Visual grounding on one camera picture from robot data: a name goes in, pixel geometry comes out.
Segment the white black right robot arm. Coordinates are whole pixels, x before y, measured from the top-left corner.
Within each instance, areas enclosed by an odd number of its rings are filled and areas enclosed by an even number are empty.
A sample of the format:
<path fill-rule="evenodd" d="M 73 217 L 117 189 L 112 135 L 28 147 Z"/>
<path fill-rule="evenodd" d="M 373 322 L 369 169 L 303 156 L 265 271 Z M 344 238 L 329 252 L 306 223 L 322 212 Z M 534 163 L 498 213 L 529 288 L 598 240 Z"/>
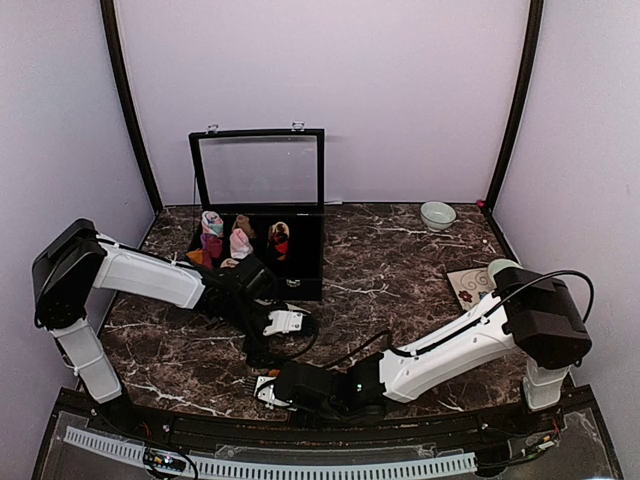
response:
<path fill-rule="evenodd" d="M 515 262 L 493 269 L 495 288 L 473 308 L 438 330 L 402 347 L 394 345 L 352 365 L 289 362 L 255 396 L 270 407 L 317 417 L 366 422 L 384 416 L 388 403 L 408 404 L 432 388 L 512 351 L 527 357 L 524 401 L 510 413 L 521 434 L 534 432 L 557 404 L 570 368 L 592 348 L 588 311 L 579 311 L 564 277 L 540 274 Z"/>

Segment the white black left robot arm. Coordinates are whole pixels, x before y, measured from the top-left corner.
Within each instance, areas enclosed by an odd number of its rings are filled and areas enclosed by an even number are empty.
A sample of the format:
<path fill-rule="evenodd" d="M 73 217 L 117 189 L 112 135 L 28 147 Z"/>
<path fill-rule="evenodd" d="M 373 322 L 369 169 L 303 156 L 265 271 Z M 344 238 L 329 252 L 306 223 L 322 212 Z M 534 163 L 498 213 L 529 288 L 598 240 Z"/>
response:
<path fill-rule="evenodd" d="M 141 415 L 120 398 L 125 389 L 89 324 L 91 292 L 113 290 L 180 309 L 246 317 L 275 277 L 253 255 L 214 270 L 161 259 L 100 234 L 80 218 L 36 257 L 32 281 L 35 325 L 54 337 L 90 398 L 104 404 L 103 421 L 120 436 L 131 436 L 141 427 Z"/>

